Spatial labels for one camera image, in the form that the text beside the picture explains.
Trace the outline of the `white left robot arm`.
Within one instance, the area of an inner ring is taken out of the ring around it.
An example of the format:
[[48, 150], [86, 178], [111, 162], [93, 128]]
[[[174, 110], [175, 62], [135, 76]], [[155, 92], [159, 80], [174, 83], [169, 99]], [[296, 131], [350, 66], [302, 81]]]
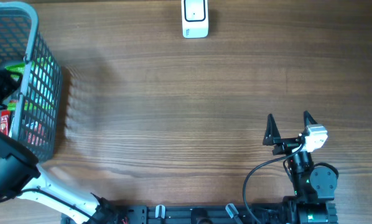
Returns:
[[[21, 82], [28, 81], [27, 75], [20, 75], [18, 81], [10, 79], [11, 73], [5, 69], [0, 70], [0, 103], [11, 93], [16, 92]], [[30, 114], [30, 121], [38, 124], [47, 124], [44, 119], [39, 119], [45, 109], [55, 112], [57, 104], [42, 100], [43, 97], [33, 88], [34, 97], [28, 98], [26, 94], [19, 98], [19, 105], [15, 110], [15, 118], [22, 123], [23, 115]], [[63, 182], [51, 176], [44, 170], [38, 158], [23, 144], [0, 132], [0, 203], [19, 197], [32, 200], [55, 209], [70, 217], [75, 223], [126, 223], [126, 215], [117, 210], [105, 198], [99, 198], [92, 193], [85, 194], [66, 186]]]

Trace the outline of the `red drink mix sachet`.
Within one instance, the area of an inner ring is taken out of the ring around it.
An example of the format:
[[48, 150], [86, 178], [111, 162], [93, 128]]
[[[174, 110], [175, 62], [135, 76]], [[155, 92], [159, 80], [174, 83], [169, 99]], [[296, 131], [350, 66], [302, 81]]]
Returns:
[[11, 112], [9, 110], [2, 110], [0, 116], [0, 132], [4, 135], [9, 135], [11, 121]]

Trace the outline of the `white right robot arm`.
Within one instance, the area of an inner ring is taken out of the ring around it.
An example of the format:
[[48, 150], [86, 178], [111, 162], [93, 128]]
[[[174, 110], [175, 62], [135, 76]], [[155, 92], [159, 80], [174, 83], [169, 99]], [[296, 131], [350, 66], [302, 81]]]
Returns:
[[267, 116], [263, 144], [273, 146], [272, 154], [284, 156], [283, 167], [294, 195], [280, 203], [257, 208], [263, 223], [336, 223], [335, 198], [338, 170], [325, 162], [314, 163], [312, 153], [328, 139], [328, 131], [304, 111], [304, 130], [294, 138], [282, 138], [272, 114]]

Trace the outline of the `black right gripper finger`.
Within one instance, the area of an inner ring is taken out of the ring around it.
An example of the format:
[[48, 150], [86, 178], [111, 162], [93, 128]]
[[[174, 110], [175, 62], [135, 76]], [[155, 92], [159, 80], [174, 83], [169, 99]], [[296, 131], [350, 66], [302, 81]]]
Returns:
[[308, 111], [304, 111], [303, 115], [305, 127], [318, 124], [318, 122], [316, 122], [316, 120], [313, 119], [312, 115]]
[[263, 137], [263, 145], [273, 146], [281, 142], [281, 135], [272, 114], [267, 116], [266, 131]]

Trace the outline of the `green snack bag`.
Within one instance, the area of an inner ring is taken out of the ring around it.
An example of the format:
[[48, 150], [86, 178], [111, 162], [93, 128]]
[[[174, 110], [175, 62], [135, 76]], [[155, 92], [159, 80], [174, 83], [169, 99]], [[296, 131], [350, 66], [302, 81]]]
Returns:
[[59, 79], [53, 73], [55, 68], [57, 66], [51, 57], [38, 58], [36, 62], [32, 62], [29, 75], [29, 84], [32, 86], [27, 90], [30, 101], [25, 100], [25, 111], [38, 110], [41, 107], [51, 116], [56, 114], [56, 97], [59, 94], [56, 84]]

